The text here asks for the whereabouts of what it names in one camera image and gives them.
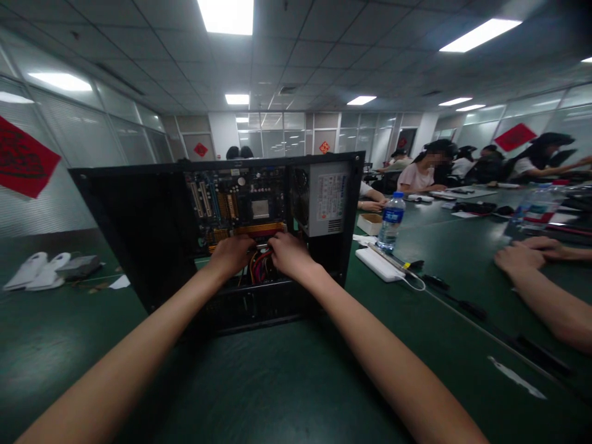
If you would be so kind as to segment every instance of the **power supply label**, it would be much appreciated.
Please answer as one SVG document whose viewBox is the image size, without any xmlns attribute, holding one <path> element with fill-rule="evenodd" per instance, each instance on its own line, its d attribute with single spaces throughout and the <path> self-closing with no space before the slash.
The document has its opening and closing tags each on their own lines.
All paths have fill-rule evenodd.
<svg viewBox="0 0 592 444">
<path fill-rule="evenodd" d="M 316 219 L 318 221 L 339 219 L 345 205 L 346 173 L 320 175 Z"/>
</svg>

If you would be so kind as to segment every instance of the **cardboard box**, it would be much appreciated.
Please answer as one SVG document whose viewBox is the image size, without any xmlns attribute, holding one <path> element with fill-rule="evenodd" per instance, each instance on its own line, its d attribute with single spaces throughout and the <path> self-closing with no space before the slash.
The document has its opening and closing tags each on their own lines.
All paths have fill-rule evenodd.
<svg viewBox="0 0 592 444">
<path fill-rule="evenodd" d="M 369 236 L 378 236 L 382 227 L 382 217 L 377 214 L 364 213 L 358 216 L 358 226 Z"/>
</svg>

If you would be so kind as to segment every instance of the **ceiling light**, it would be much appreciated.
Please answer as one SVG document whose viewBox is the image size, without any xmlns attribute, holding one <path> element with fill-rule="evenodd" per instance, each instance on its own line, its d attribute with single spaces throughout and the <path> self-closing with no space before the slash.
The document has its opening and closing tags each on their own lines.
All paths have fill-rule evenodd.
<svg viewBox="0 0 592 444">
<path fill-rule="evenodd" d="M 249 95 L 248 94 L 225 94 L 226 103 L 229 105 L 248 105 Z"/>
<path fill-rule="evenodd" d="M 472 97 L 459 97 L 458 99 L 454 99 L 452 101 L 444 102 L 444 103 L 442 103 L 442 104 L 440 104 L 438 106 L 452 106 L 452 105 L 456 105 L 456 104 L 459 104 L 459 103 L 466 102 L 468 100 L 473 100 L 473 98 Z"/>
<path fill-rule="evenodd" d="M 208 32 L 253 35 L 253 0 L 197 0 L 197 3 Z"/>
<path fill-rule="evenodd" d="M 351 102 L 348 102 L 348 105 L 364 105 L 370 101 L 373 101 L 376 96 L 359 96 L 353 99 Z"/>
<path fill-rule="evenodd" d="M 443 52 L 467 52 L 480 44 L 509 31 L 512 28 L 520 25 L 522 22 L 518 20 L 501 20 L 500 18 L 492 18 L 483 25 L 466 33 L 464 36 L 454 40 L 441 49 Z"/>
<path fill-rule="evenodd" d="M 56 86 L 64 91 L 92 91 L 93 88 L 84 80 L 66 73 L 28 73 L 45 83 Z"/>
<path fill-rule="evenodd" d="M 470 107 L 459 108 L 457 111 L 471 111 L 473 109 L 483 108 L 485 105 L 471 105 Z"/>
<path fill-rule="evenodd" d="M 11 94 L 9 92 L 0 92 L 0 102 L 7 102 L 7 103 L 35 103 L 32 100 L 26 99 L 21 96 L 16 96 L 15 94 Z"/>
</svg>

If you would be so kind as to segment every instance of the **red decoration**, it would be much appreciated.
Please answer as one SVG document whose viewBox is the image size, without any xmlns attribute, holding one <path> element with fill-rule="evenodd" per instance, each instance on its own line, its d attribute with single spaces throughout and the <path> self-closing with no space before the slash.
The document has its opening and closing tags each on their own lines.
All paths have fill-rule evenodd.
<svg viewBox="0 0 592 444">
<path fill-rule="evenodd" d="M 327 141 L 324 141 L 321 146 L 319 146 L 319 150 L 323 153 L 323 154 L 327 154 L 327 152 L 331 149 L 331 147 L 329 146 L 329 144 L 327 143 Z"/>
<path fill-rule="evenodd" d="M 0 185 L 37 199 L 61 157 L 0 117 Z"/>
<path fill-rule="evenodd" d="M 193 151 L 195 151 L 199 157 L 203 157 L 208 152 L 208 149 L 205 145 L 198 143 L 195 145 L 195 148 L 193 148 Z"/>
<path fill-rule="evenodd" d="M 512 151 L 526 142 L 531 141 L 537 135 L 523 123 L 519 123 L 513 128 L 510 128 L 501 136 L 498 136 L 493 141 L 497 143 L 504 151 Z"/>
</svg>

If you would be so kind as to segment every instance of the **plastic bottle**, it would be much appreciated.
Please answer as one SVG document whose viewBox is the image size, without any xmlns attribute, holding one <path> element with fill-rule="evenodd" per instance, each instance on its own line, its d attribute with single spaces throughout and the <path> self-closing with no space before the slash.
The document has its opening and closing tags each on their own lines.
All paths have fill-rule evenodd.
<svg viewBox="0 0 592 444">
<path fill-rule="evenodd" d="M 565 191 L 562 181 L 539 185 L 532 194 L 528 210 L 524 212 L 522 228 L 544 230 L 564 200 Z"/>
<path fill-rule="evenodd" d="M 399 225 L 405 214 L 405 201 L 402 192 L 394 192 L 393 198 L 387 202 L 382 211 L 382 227 L 378 234 L 377 245 L 388 251 L 392 251 L 399 235 Z"/>
</svg>

